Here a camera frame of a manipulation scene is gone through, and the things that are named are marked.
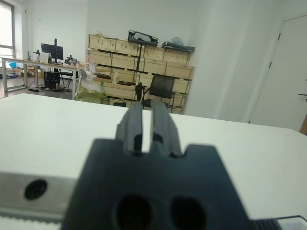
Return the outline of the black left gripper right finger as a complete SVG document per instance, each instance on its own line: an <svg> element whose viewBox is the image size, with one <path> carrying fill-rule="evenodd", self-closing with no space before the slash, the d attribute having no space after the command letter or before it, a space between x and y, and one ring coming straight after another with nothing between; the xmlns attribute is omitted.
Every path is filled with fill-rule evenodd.
<svg viewBox="0 0 307 230"><path fill-rule="evenodd" d="M161 101L151 101L152 142L158 141L162 145L163 153L167 156L182 157L179 134L166 105Z"/></svg>

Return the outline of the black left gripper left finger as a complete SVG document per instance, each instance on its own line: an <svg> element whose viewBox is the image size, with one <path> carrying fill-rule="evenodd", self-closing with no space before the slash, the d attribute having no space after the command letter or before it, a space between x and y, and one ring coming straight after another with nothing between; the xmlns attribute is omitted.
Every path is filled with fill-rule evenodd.
<svg viewBox="0 0 307 230"><path fill-rule="evenodd" d="M117 125L116 140L123 143L123 150L130 155L142 153L142 104L134 102Z"/></svg>

